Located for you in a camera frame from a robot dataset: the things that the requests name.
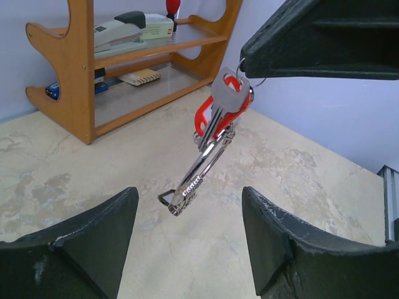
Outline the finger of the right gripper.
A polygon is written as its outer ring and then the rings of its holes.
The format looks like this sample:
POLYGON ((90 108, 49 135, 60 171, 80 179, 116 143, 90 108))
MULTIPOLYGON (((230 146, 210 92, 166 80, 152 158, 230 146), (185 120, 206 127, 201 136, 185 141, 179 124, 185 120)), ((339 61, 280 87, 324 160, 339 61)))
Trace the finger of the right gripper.
POLYGON ((242 46, 247 78, 398 80, 398 1, 285 1, 242 46))

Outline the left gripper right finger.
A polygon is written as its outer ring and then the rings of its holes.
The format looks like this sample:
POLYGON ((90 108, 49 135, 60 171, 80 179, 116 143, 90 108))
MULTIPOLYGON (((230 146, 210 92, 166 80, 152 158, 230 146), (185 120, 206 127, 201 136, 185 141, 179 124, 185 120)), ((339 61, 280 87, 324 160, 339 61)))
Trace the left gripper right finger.
POLYGON ((283 210, 253 187, 243 222, 261 298, 398 298, 398 244, 363 244, 283 210))

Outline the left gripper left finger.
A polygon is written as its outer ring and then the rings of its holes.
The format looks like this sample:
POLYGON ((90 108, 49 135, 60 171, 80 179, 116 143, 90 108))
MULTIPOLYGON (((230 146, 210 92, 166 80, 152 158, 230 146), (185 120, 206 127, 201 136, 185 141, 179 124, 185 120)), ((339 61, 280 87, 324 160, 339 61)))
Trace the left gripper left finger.
POLYGON ((116 298, 138 190, 13 242, 1 242, 1 298, 116 298))

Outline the large silver keyring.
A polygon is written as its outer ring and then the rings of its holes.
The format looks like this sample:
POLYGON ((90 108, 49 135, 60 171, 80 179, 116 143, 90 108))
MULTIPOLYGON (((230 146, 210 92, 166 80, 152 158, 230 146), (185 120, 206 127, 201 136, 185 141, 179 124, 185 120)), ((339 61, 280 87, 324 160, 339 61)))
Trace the large silver keyring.
POLYGON ((178 187, 158 195, 158 200, 174 216, 179 216, 191 204, 196 197, 198 188, 203 183, 204 177, 231 144, 235 134, 233 125, 223 129, 216 139, 209 142, 206 149, 201 152, 178 187))

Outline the silver key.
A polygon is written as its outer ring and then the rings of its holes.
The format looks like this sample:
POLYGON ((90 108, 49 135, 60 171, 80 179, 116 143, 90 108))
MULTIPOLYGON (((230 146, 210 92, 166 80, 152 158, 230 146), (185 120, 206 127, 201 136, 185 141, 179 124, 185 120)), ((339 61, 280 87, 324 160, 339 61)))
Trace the silver key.
POLYGON ((236 113, 242 107, 249 94, 249 81, 242 76, 235 76, 236 73, 229 67, 223 67, 215 77, 211 86, 211 96, 213 106, 211 110, 211 121, 205 126, 205 132, 201 138, 198 149, 203 151, 208 142, 218 135, 218 127, 228 113, 236 113), (236 79, 239 90, 231 88, 226 82, 226 78, 236 79))

